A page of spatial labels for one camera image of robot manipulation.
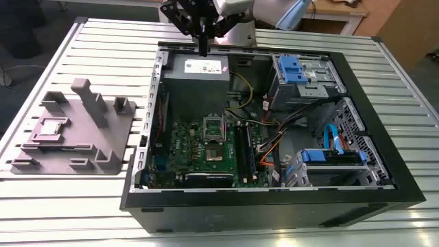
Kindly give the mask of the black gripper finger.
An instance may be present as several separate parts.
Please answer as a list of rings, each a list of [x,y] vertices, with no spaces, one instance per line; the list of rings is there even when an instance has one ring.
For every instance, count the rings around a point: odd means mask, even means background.
[[[202,57],[201,19],[197,22],[192,22],[177,1],[162,1],[158,9],[178,31],[197,41],[198,56]]]
[[[202,57],[206,56],[208,41],[214,37],[221,38],[244,17],[244,13],[233,14],[221,19],[217,23],[213,22],[212,17],[202,17]]]

